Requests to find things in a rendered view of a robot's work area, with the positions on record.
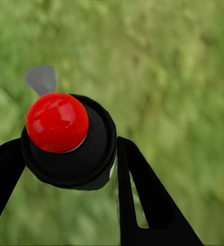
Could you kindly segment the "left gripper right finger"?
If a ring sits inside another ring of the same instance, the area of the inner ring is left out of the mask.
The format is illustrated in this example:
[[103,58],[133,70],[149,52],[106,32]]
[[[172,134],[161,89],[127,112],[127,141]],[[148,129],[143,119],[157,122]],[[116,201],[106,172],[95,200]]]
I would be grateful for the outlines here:
[[[117,138],[121,246],[204,246],[137,145]],[[149,225],[137,225],[131,171]]]

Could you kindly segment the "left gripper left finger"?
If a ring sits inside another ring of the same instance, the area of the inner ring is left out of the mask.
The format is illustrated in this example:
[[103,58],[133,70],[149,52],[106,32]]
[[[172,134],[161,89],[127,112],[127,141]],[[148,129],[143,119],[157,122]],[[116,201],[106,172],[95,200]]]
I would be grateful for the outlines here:
[[0,216],[26,165],[21,151],[21,138],[0,146]]

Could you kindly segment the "pesticide atomizer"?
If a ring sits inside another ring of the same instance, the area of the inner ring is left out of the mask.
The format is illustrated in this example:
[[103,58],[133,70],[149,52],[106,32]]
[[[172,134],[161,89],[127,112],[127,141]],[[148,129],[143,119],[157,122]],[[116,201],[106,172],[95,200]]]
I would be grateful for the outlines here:
[[88,97],[56,92],[53,66],[33,66],[23,80],[39,95],[21,135],[27,167],[58,188],[103,188],[115,165],[118,141],[109,112]]

